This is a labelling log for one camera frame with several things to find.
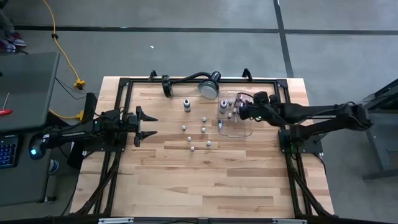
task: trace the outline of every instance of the keyboard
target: keyboard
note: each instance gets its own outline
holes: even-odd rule
[[[16,167],[22,136],[0,136],[0,169]]]

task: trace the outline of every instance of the wood grain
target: wood grain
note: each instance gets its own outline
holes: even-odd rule
[[[119,77],[104,77],[96,112],[114,106]],[[308,104],[304,82],[288,79],[292,102]],[[221,84],[220,90],[267,91],[266,84]],[[184,99],[192,111],[183,110]],[[277,140],[278,128],[253,123],[247,138],[228,138],[218,133],[217,102],[200,96],[196,84],[174,86],[174,97],[165,98],[161,85],[136,83],[130,111],[136,106],[158,122],[145,122],[143,131],[158,131],[134,147],[129,135],[122,154],[112,216],[131,217],[293,217],[286,163]],[[104,154],[96,152],[83,161],[71,212],[92,194],[100,178]],[[328,184],[316,157],[303,155],[309,188],[331,213]],[[299,190],[303,209],[302,193]]]

